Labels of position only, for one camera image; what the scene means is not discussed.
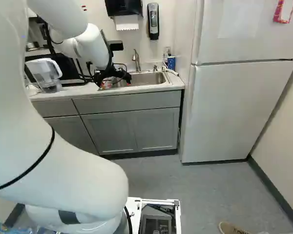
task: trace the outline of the baseboard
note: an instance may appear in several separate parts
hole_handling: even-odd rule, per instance
[[[271,180],[268,178],[268,176],[265,174],[265,172],[260,168],[260,166],[254,160],[254,158],[252,158],[252,156],[248,157],[248,163],[252,167],[252,169],[255,171],[257,176],[261,179],[261,181],[266,186],[268,191],[273,195],[273,197],[279,203],[279,205],[281,206],[283,211],[288,216],[289,220],[293,223],[293,209],[292,209],[292,207],[289,205],[289,203],[286,201],[286,199],[282,196],[282,194],[278,191],[278,189],[275,187],[275,185],[271,182]]]
[[[206,162],[183,162],[182,165],[190,166],[190,165],[206,165],[206,164],[223,164],[223,163],[237,163],[237,162],[246,162],[247,158],[243,159],[231,159],[231,160],[221,160],[221,161],[206,161]]]
[[[176,149],[174,149],[174,150],[145,151],[145,152],[128,153],[128,154],[102,155],[101,157],[108,159],[108,160],[115,160],[115,159],[125,159],[125,158],[175,155],[177,153],[178,153],[178,151]]]
[[[20,215],[22,214],[23,210],[25,208],[25,205],[23,204],[16,204],[12,212],[10,213],[9,217],[4,222],[6,227],[12,228],[16,222],[18,221]]]

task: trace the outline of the freezer door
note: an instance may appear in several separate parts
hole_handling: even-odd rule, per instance
[[[293,61],[196,66],[182,162],[246,158],[292,70]]]
[[[293,59],[293,15],[289,24],[273,22],[278,0],[198,2],[204,13],[197,14],[203,25],[201,40],[195,42],[199,46],[193,46],[193,64]]]

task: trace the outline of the paper towel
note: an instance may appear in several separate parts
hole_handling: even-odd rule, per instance
[[[115,16],[114,23],[117,31],[139,29],[138,15]]]

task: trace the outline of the blue cup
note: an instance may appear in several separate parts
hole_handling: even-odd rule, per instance
[[[167,67],[170,70],[175,71],[175,69],[176,69],[176,57],[175,56],[168,56],[167,57]]]

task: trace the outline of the refrigerator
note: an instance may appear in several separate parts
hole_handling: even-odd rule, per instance
[[[279,0],[183,0],[176,4],[176,70],[186,84],[183,163],[244,159],[293,71],[290,23]]]

